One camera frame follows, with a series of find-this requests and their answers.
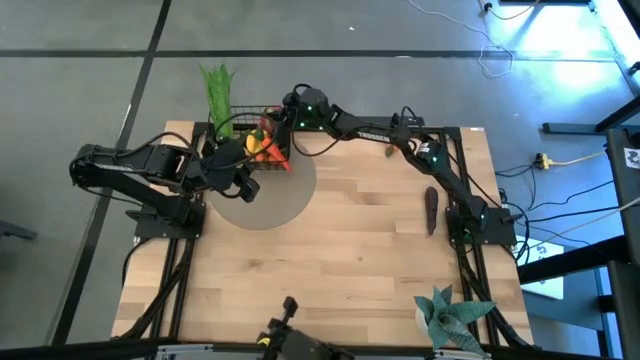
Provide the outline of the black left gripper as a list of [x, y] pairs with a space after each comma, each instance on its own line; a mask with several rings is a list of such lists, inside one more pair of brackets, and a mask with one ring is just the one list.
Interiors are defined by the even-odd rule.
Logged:
[[238, 188], [237, 194], [243, 201], [253, 202], [260, 185], [241, 164], [244, 159], [244, 148], [237, 141], [215, 143], [213, 140], [206, 140], [202, 147], [201, 162], [206, 189], [224, 194], [235, 185]]

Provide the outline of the orange carrot with green leaves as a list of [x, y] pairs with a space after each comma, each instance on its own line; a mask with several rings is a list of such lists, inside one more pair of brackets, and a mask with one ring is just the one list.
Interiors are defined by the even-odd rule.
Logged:
[[265, 150], [271, 158], [279, 162], [287, 172], [292, 171], [288, 160], [279, 150], [278, 146], [273, 143], [270, 135], [265, 130], [258, 128], [255, 137], [260, 141], [262, 149]]

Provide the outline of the green leafy vegetable stalk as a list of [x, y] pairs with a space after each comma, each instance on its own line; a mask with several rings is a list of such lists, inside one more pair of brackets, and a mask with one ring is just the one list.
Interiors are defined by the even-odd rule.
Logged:
[[230, 72], [225, 64], [206, 67], [199, 65], [203, 77], [205, 95], [209, 107], [209, 113], [213, 122], [213, 138], [222, 140], [233, 135], [233, 127], [230, 123], [231, 110], [231, 85], [235, 73]]

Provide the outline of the grey round mat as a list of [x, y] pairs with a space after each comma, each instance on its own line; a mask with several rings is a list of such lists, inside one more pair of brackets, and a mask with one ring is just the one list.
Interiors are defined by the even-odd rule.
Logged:
[[291, 172], [254, 170], [251, 178], [260, 189], [251, 203], [228, 199], [217, 192], [207, 192], [208, 207], [225, 220], [249, 230], [272, 229], [297, 217], [310, 202], [316, 187], [316, 166], [310, 157], [296, 150], [289, 157]]

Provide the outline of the artificial potted succulent plant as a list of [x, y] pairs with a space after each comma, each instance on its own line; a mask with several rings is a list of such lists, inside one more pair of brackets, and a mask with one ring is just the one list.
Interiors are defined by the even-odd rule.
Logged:
[[432, 297], [414, 296], [417, 324], [422, 326], [432, 341], [433, 348], [440, 350], [448, 342], [463, 351], [489, 358], [480, 342], [468, 329], [468, 324], [489, 314], [495, 307], [493, 301], [463, 301], [454, 303], [453, 286], [433, 288]]

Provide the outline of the black furniture leg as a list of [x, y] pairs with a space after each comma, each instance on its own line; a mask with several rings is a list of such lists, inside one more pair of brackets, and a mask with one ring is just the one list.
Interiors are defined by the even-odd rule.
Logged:
[[25, 240], [34, 240], [38, 233], [19, 225], [0, 220], [0, 237], [18, 237]]

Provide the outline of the white sheet on floor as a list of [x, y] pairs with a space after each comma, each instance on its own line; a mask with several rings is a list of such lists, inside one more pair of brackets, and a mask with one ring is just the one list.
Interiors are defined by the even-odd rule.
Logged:
[[[517, 257], [518, 266], [527, 265], [564, 253], [564, 247], [561, 245], [542, 243], [535, 239], [529, 239], [527, 245], [524, 245], [524, 238], [518, 236], [518, 239], [517, 247], [513, 251], [513, 255]], [[564, 279], [563, 277], [556, 277], [523, 284], [521, 289], [525, 292], [541, 295], [550, 299], [562, 300], [564, 298]]]

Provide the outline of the black metal stand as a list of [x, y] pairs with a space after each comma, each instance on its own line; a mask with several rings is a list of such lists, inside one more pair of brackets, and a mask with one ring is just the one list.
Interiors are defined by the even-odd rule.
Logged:
[[624, 148], [640, 149], [640, 125], [624, 123], [640, 113], [640, 95], [595, 126], [606, 136], [618, 206], [602, 217], [621, 217], [623, 233], [595, 244], [520, 266], [528, 284], [575, 272], [606, 267], [612, 294], [598, 298], [601, 311], [616, 315], [624, 360], [640, 360], [640, 170], [628, 168]]

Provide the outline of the black aluminium frame rail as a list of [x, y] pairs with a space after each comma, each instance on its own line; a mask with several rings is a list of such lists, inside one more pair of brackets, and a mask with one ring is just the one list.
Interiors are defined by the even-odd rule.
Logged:
[[143, 340], [179, 337], [197, 239], [155, 231], [153, 237], [136, 241], [125, 270], [114, 335]]
[[[429, 347], [346, 346], [342, 349], [357, 356], [411, 357], [421, 360], [480, 360], [461, 350], [432, 350]], [[262, 358], [257, 344], [188, 343], [171, 338], [115, 339], [102, 342], [47, 345], [0, 349], [0, 360], [132, 360], [184, 353], [255, 353]]]
[[[457, 169], [452, 172], [454, 187], [446, 191], [449, 197], [448, 207], [460, 206], [474, 215], [479, 215], [485, 208], [503, 208], [499, 204], [490, 206], [489, 204], [492, 202], [492, 199], [489, 195], [477, 196], [471, 192], [471, 187], [475, 184], [475, 181], [469, 175], [466, 166], [462, 131], [460, 135], [454, 136], [441, 134], [440, 140], [444, 147], [447, 147], [448, 143], [452, 142], [453, 149], [455, 150], [454, 154], [450, 154], [448, 150], [444, 151], [446, 154], [445, 169], [450, 170], [453, 165], [457, 167]], [[463, 287], [463, 298], [470, 300], [472, 297], [477, 297], [481, 301], [489, 301], [491, 299], [491, 292], [482, 251], [484, 245], [456, 244], [453, 240], [451, 240], [451, 244], [453, 245], [458, 260]], [[513, 245], [496, 246], [509, 252]]]
[[[193, 133], [195, 135], [200, 135], [203, 133], [206, 133], [208, 131], [208, 126], [209, 123], [208, 122], [196, 122], [194, 125], [194, 130]], [[259, 126], [259, 123], [237, 123], [234, 122], [232, 124], [233, 126], [233, 131], [235, 134], [239, 134], [240, 132], [243, 131], [249, 131], [249, 130], [253, 130], [254, 128]], [[297, 131], [301, 131], [301, 132], [324, 132], [325, 129], [323, 127], [308, 127], [308, 126], [304, 126], [304, 127], [296, 127]], [[461, 134], [461, 128], [460, 127], [418, 127], [418, 126], [411, 126], [411, 130], [413, 132], [419, 132], [422, 131], [426, 134], [446, 134], [449, 136], [454, 136], [454, 135], [460, 135]]]

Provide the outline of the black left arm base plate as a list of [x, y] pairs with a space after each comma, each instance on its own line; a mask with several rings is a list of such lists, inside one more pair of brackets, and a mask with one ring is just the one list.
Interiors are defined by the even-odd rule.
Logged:
[[202, 234], [206, 205], [176, 198], [159, 208], [143, 205], [125, 214], [136, 222], [134, 235], [140, 238], [197, 239]]

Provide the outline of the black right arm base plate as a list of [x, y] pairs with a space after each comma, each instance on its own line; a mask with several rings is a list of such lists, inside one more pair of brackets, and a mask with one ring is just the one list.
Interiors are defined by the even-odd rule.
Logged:
[[506, 208], [485, 208], [479, 215], [460, 206], [445, 210], [449, 238], [456, 244], [515, 245], [514, 217]]

